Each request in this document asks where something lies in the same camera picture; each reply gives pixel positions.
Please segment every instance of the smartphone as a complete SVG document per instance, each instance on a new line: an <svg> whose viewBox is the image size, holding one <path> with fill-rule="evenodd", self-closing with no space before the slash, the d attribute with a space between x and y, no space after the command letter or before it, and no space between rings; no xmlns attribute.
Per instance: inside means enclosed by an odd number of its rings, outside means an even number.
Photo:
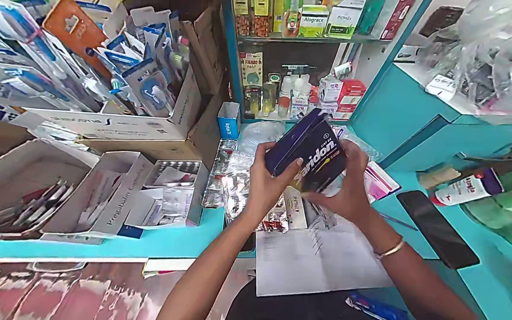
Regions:
<svg viewBox="0 0 512 320"><path fill-rule="evenodd" d="M479 258L421 191L396 195L438 257L451 269L479 264Z"/></svg>

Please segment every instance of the hand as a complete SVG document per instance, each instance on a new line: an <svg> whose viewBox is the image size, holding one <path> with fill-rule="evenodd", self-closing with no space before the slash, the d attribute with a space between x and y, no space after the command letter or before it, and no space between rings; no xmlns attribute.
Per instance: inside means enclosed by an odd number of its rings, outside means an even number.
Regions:
<svg viewBox="0 0 512 320"><path fill-rule="evenodd" d="M303 163L302 158L295 159L281 175L272 177L272 174L266 169L264 155L266 150L272 148L274 144L276 143L260 143L256 149L254 164L250 167L250 190L246 211L257 215L254 218L258 220L258 223L274 207L281 193L294 179Z"/></svg>
<svg viewBox="0 0 512 320"><path fill-rule="evenodd" d="M341 140L341 145L347 155L346 175L341 190L331 198L322 193L302 193L302 197L355 222L370 213L364 183L369 157L349 140Z"/></svg>

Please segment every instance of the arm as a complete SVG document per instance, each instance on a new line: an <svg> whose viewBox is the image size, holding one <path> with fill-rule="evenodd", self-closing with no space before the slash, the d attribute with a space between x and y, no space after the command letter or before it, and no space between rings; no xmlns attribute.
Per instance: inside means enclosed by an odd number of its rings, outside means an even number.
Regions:
<svg viewBox="0 0 512 320"><path fill-rule="evenodd" d="M320 193L305 193L303 196L355 223L375 252L387 252L402 237L370 207L363 182L366 154L353 142L345 140L341 144L345 147L347 166L339 193L332 198ZM416 319L475 319L473 312L424 265L422 257L408 244L382 258L382 265Z"/></svg>
<svg viewBox="0 0 512 320"><path fill-rule="evenodd" d="M272 177L264 164L264 155L273 145L274 142L258 145L250 168L246 208L183 274L161 307L158 320L204 320L209 315L246 239L278 201L302 164L303 160L297 159L280 176Z"/></svg>

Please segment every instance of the purple medicine box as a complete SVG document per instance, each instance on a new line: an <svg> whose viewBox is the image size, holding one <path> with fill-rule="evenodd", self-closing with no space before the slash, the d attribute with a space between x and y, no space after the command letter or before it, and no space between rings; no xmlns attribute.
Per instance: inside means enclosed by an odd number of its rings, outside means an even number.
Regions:
<svg viewBox="0 0 512 320"><path fill-rule="evenodd" d="M327 123L329 115L320 112L319 108L311 110L265 156L273 176L302 158L302 168L290 184L300 191L320 192L345 170L345 150Z"/></svg>

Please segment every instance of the gold bangle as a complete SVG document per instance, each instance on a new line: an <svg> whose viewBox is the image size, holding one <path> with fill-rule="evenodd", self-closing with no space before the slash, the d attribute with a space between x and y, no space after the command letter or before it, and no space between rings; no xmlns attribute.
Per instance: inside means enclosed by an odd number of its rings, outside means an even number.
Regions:
<svg viewBox="0 0 512 320"><path fill-rule="evenodd" d="M404 245L404 238L400 238L400 242L396 244L394 247L390 248L390 250L383 252L383 253L374 253L377 259L381 260L382 258L392 255L393 253L399 251L402 249L402 246Z"/></svg>

